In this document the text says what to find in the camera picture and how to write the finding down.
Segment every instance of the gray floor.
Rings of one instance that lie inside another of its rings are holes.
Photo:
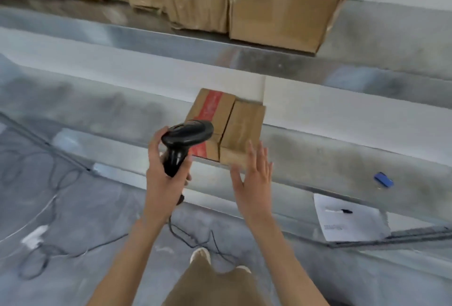
[[[52,198],[48,188],[52,158],[37,154],[20,163],[16,160],[18,152],[29,154],[42,149],[7,129],[0,135],[0,305],[84,305],[125,239],[79,258],[53,258],[41,276],[21,280],[18,266],[28,250],[20,246],[20,240],[49,222],[50,209],[16,235],[1,240],[35,217]],[[56,162],[52,183],[73,169],[59,158]],[[71,253],[82,253],[127,232],[139,217],[143,203],[143,190],[83,173],[74,184],[61,190],[57,219],[45,242]],[[200,240],[205,240],[213,229],[220,249],[233,254],[237,264],[250,267],[262,292],[275,305],[279,304],[263,258],[242,220],[186,203],[176,209],[173,219]],[[355,306],[452,304],[450,280],[353,251],[331,250],[296,238],[289,240],[303,267],[330,299]],[[187,268],[192,251],[165,226],[155,243],[134,305],[160,305]],[[212,258],[218,271],[233,268],[217,255]],[[39,268],[39,259],[39,255],[33,257],[28,273]]]

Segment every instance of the person's right hand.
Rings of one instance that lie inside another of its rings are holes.
[[[247,143],[245,181],[240,177],[240,167],[232,165],[230,176],[235,200],[248,226],[272,217],[272,171],[273,163],[268,163],[268,149],[262,142],[256,151],[251,141]]]

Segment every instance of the black barcode scanner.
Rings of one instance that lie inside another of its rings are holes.
[[[163,154],[163,168],[165,173],[173,177],[179,170],[185,157],[189,154],[189,149],[196,144],[200,144],[213,134],[213,125],[208,120],[188,120],[185,123],[170,127],[162,142],[168,148]],[[184,196],[180,195],[178,205],[184,201]]]

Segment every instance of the white sneaker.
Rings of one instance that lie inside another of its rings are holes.
[[[198,256],[198,255],[201,255],[202,257],[204,257],[207,260],[207,262],[209,264],[211,264],[210,263],[210,252],[206,248],[198,248],[198,249],[196,249],[193,252],[192,257],[190,257],[190,263],[192,263],[193,260],[195,259],[195,257]]]
[[[246,266],[237,266],[235,269],[243,269],[246,272],[251,274],[251,270],[248,267],[246,267]]]

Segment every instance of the blue eraser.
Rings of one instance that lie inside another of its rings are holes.
[[[387,188],[390,188],[392,185],[394,185],[394,182],[382,172],[376,173],[373,178]]]

